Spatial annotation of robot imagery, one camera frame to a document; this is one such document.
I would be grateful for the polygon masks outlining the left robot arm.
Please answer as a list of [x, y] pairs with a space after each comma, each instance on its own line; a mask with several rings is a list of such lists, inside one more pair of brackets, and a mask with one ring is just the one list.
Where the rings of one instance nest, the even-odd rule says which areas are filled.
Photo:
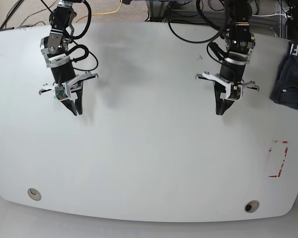
[[220, 72], [196, 74], [197, 79], [213, 82], [218, 116], [222, 116], [234, 102], [242, 99], [243, 89], [259, 90], [254, 81], [243, 80], [245, 67], [255, 47], [255, 37], [249, 27], [251, 6], [246, 0], [225, 0], [223, 9], [224, 23], [219, 33], [225, 39], [226, 51], [213, 41], [207, 45], [207, 50], [211, 50], [221, 64]]

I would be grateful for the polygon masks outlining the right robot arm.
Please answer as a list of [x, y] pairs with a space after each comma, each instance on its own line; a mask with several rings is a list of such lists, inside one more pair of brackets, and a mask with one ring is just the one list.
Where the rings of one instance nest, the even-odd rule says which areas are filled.
[[[75, 36], [75, 29], [72, 25], [76, 12], [73, 4], [83, 3], [87, 8], [87, 23], [83, 31]], [[91, 24], [91, 7], [85, 0], [61, 0], [56, 9], [51, 10], [49, 23], [50, 33], [44, 37], [40, 43], [40, 51], [44, 57], [46, 67], [52, 72], [54, 83], [44, 84], [39, 90], [39, 94], [52, 91], [54, 98], [61, 102], [75, 116], [82, 115], [83, 106], [83, 84], [85, 81], [97, 78], [97, 73], [91, 70], [79, 69], [83, 74], [75, 72], [78, 70], [74, 63], [85, 60], [89, 55], [95, 57], [87, 46], [78, 44], [76, 40], [81, 39], [87, 33]]]

